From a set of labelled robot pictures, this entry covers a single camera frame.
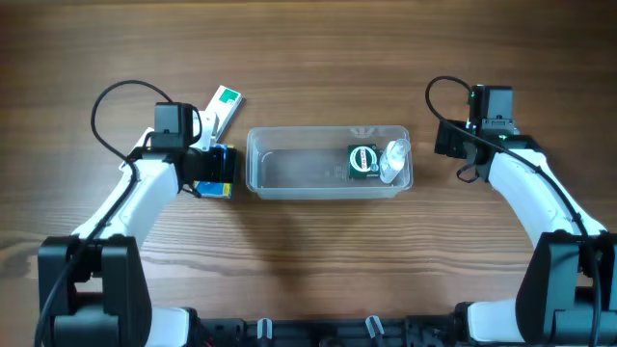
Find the blue yellow VapoDrops box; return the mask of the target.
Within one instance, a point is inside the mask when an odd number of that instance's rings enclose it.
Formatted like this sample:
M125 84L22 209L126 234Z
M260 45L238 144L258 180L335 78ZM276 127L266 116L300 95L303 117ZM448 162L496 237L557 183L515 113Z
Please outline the blue yellow VapoDrops box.
M238 179L240 155L235 147L217 144L201 153L201 168L192 186L201 198L230 199Z

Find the clear spray bottle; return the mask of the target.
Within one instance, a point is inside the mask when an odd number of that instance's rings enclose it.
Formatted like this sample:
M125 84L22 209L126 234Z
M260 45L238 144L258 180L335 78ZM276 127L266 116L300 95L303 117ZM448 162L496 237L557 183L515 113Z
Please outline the clear spray bottle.
M411 143L405 139L390 141L380 158L380 179L390 184L403 170Z

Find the clear plastic container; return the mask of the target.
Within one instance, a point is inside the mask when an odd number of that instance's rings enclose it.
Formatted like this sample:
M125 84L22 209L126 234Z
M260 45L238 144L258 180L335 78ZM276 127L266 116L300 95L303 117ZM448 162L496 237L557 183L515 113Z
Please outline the clear plastic container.
M409 140L400 125L256 127L247 137L246 185L263 200L389 199L413 185L412 155L390 184L351 179L347 148Z

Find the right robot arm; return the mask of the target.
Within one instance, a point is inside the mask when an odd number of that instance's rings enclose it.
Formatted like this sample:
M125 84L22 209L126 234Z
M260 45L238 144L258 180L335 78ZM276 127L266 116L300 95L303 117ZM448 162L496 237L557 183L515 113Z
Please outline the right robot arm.
M616 236L589 216L520 133L513 91L467 86L469 117L439 116L438 154L461 158L469 182L489 183L510 204L534 248L512 299L458 305L464 339L477 344L613 346Z

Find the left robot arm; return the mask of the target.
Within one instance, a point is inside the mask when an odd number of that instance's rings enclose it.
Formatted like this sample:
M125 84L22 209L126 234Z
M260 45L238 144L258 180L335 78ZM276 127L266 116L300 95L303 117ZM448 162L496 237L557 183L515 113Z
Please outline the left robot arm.
M190 308L156 308L140 248L181 191L230 182L237 153L218 144L219 116L160 102L155 123L122 157L123 176L95 214L39 248L37 346L192 346L203 333Z

